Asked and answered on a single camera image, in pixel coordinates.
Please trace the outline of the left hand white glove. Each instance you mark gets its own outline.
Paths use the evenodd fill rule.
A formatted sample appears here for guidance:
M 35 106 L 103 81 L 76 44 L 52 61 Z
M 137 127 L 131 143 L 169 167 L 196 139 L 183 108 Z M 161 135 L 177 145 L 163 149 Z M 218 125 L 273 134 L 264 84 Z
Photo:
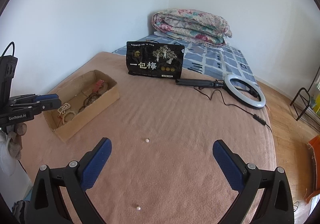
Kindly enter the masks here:
M 7 134 L 1 129 L 1 170 L 8 177 L 14 174 L 17 161 L 21 159 L 22 136 L 26 132 L 25 123 L 9 126 Z

